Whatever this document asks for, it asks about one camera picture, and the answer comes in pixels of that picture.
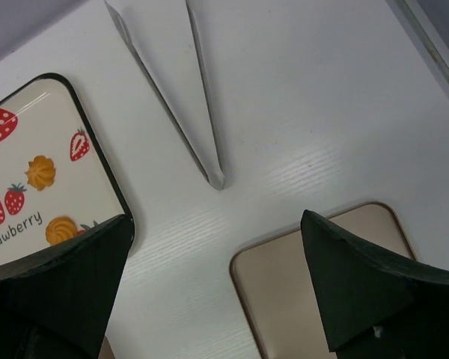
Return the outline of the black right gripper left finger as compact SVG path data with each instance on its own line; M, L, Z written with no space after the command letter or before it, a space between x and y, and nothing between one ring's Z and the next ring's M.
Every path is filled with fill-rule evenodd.
M117 215L0 266L0 358L98 358L132 245Z

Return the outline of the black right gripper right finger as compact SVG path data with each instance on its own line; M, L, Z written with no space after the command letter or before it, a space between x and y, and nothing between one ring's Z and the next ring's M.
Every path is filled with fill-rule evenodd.
M330 352L449 358L449 271L375 245L310 210L301 231Z

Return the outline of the beige tin lid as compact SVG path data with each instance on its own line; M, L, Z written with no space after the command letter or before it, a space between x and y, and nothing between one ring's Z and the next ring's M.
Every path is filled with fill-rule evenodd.
M397 216L384 203L364 203L330 219L369 242L415 256ZM262 358L335 358L327 346L299 228L237 252L230 276Z

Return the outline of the metal tongs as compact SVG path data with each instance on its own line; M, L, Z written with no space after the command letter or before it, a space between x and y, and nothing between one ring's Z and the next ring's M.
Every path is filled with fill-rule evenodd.
M118 34L160 101L169 120L204 179L217 191L225 188L224 153L213 119L198 28L190 1L149 1L150 14L136 10L144 3L106 8Z

